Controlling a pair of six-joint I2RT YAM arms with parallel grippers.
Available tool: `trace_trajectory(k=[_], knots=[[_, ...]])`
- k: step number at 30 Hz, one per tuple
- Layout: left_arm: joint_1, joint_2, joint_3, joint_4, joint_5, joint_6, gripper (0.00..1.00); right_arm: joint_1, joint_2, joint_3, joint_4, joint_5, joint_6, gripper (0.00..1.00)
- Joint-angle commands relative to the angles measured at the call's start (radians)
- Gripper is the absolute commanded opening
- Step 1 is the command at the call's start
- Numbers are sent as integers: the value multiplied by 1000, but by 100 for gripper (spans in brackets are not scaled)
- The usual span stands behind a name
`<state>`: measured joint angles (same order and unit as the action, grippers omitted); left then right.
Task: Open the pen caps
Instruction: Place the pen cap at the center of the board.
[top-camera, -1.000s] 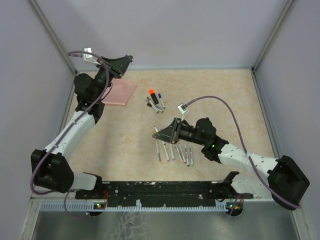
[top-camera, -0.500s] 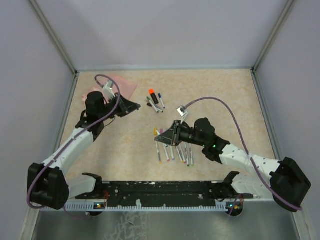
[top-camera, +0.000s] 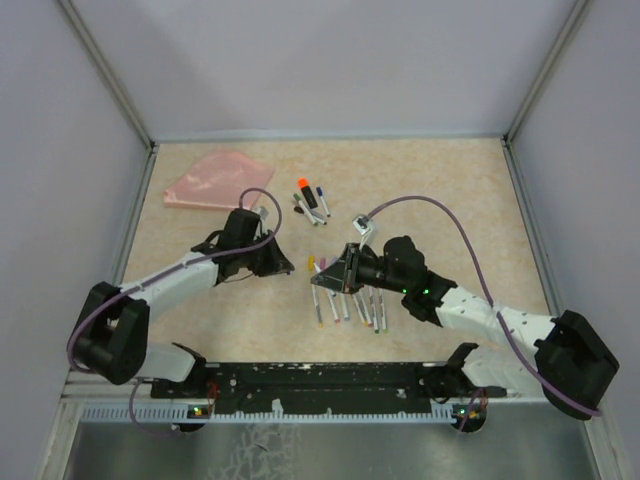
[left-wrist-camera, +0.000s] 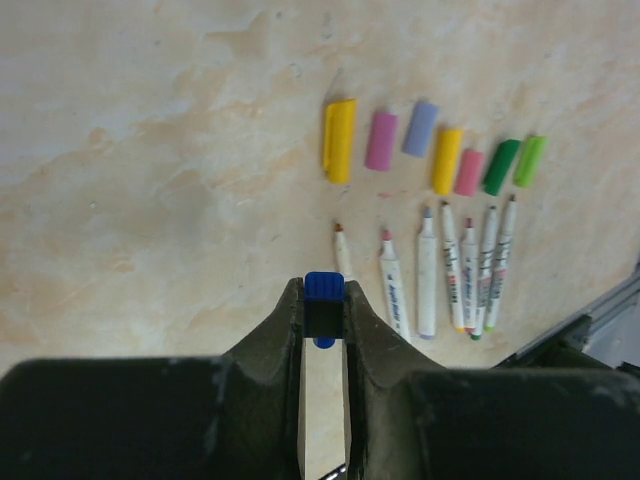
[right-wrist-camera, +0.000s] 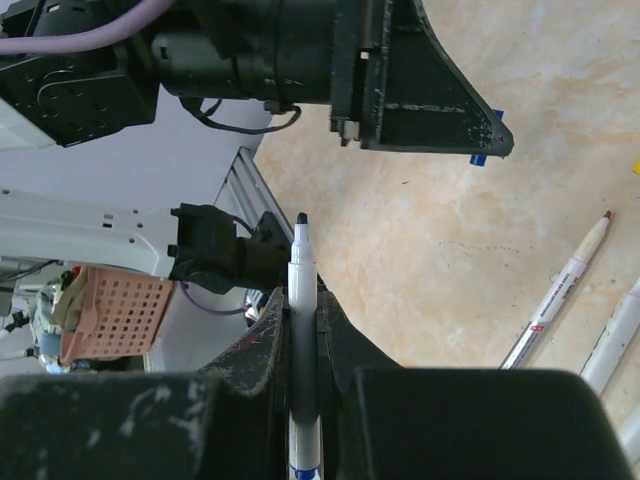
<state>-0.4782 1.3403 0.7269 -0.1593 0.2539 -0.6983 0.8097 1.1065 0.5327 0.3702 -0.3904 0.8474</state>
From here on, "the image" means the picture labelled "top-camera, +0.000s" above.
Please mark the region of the light green capped marker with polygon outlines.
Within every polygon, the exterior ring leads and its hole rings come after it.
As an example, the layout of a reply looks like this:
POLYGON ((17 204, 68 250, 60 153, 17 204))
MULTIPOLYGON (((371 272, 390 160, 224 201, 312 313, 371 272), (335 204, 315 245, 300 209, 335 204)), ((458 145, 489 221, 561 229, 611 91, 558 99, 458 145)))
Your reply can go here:
POLYGON ((388 332, 388 323, 387 323, 387 310, 386 303, 384 298, 384 291, 382 289, 378 289, 378 300, 380 306, 380 326, 382 332, 388 332))

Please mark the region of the lavender marker pen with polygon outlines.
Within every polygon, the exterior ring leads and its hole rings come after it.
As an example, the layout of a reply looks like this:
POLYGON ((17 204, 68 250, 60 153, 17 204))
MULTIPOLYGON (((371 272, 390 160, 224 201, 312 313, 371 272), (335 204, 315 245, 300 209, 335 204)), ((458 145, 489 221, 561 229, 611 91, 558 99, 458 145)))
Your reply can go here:
POLYGON ((345 322, 350 321, 350 314, 349 314, 349 309, 347 306, 347 302, 346 302, 346 296, 343 294, 339 295, 340 298, 340 304, 341 304, 341 310, 342 310, 342 314, 343 314, 343 319, 345 322))

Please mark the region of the magenta capped marker pen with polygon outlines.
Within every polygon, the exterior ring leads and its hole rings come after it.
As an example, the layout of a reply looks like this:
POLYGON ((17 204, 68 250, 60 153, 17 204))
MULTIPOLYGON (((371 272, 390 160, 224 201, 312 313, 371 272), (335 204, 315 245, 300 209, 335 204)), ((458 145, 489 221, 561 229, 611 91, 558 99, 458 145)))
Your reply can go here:
POLYGON ((362 305, 362 309, 364 311, 364 316, 366 319, 367 326, 375 329, 375 323, 371 315, 371 312, 369 310, 369 303, 367 298, 364 296, 363 292, 359 292, 359 299, 362 305))

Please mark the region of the pink capped marker pen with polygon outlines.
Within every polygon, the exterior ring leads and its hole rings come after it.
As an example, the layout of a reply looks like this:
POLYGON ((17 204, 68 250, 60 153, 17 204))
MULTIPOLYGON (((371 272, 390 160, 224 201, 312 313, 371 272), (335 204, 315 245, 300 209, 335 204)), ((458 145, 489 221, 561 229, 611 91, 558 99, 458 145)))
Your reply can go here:
POLYGON ((337 310, 337 306, 336 306, 336 303, 335 303, 334 295, 332 295, 329 292, 329 293, 327 293, 327 298, 328 298, 328 301, 329 301, 329 305, 330 305, 333 321, 334 321, 334 323, 339 324, 341 322, 341 318, 340 318, 340 315, 339 315, 338 310, 337 310))

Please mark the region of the yellow capped marker pen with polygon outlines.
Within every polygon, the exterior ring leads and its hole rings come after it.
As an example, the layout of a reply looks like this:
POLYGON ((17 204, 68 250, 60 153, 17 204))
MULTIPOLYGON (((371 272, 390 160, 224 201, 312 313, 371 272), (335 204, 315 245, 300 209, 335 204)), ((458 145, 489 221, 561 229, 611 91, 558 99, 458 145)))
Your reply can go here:
POLYGON ((359 297, 357 295, 351 295, 352 301, 355 305, 356 311, 357 311, 357 315, 360 319, 360 321, 362 322, 363 325, 368 326, 368 321, 366 319, 364 310, 362 309, 362 305, 361 302, 359 300, 359 297))

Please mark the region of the blue capped marker pen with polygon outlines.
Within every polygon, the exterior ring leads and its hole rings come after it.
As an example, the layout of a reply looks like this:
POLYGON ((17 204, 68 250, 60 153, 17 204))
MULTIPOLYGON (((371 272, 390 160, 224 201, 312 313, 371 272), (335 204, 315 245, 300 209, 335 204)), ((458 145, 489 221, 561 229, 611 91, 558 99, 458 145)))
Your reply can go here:
POLYGON ((329 208, 329 206, 328 206, 328 203, 327 203, 327 201, 326 201, 326 199, 325 199, 325 196, 324 196, 324 193, 323 193, 322 188, 321 188, 321 187, 319 187, 319 186, 318 186, 318 187, 316 187, 316 193, 317 193, 317 195, 318 195, 318 198, 319 198, 319 200, 320 200, 320 203, 321 203, 321 205, 322 205, 322 208, 323 208, 323 210, 324 210, 324 212, 325 212, 326 216, 327 216, 327 217, 331 217, 331 211, 330 211, 330 208, 329 208))

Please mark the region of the dark green capped marker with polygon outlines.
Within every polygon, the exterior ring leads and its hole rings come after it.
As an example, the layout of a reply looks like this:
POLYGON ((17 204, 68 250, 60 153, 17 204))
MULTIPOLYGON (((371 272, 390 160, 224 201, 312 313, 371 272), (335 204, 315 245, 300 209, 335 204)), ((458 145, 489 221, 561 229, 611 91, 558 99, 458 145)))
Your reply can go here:
POLYGON ((376 292, 373 287, 369 287, 369 301, 371 305, 371 316, 372 316, 374 333, 379 334, 380 322, 379 322, 379 315, 378 315, 378 303, 377 303, 376 292))

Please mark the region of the orange white marker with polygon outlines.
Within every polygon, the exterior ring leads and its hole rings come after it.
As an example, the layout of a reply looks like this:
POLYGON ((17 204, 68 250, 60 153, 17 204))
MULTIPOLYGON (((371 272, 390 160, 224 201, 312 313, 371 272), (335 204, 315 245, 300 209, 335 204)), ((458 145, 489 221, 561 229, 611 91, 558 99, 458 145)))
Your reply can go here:
POLYGON ((320 301, 318 291, 315 285, 311 285, 312 297, 314 302, 314 311, 317 320, 318 327, 323 327, 323 318, 321 313, 320 301))

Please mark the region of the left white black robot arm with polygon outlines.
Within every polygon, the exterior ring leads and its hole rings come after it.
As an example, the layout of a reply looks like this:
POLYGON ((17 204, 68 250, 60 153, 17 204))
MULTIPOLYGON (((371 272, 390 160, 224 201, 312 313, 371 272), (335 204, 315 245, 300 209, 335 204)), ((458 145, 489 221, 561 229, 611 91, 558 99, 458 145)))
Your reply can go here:
POLYGON ((89 291, 67 346, 72 368, 114 385, 134 378, 167 380, 184 395, 201 394, 208 373, 197 354, 178 344, 151 344, 150 323, 192 296, 245 269, 256 277, 289 274, 294 265, 261 216, 236 208, 224 228, 211 233, 176 263, 150 276, 89 291))

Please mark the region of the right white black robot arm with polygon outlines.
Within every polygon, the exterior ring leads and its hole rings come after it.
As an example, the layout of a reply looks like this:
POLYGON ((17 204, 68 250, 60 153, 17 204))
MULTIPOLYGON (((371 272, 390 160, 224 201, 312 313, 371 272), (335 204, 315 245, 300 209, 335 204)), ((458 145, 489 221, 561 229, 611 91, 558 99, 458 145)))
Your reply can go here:
POLYGON ((408 236, 388 240, 382 254, 348 243, 311 282, 347 295, 363 287, 396 292, 415 319, 490 342, 472 348, 447 370, 448 387, 461 396, 478 387, 542 395, 561 412, 586 421, 598 415, 620 368, 583 315, 571 310, 559 316, 531 314, 492 303, 429 269, 408 236))

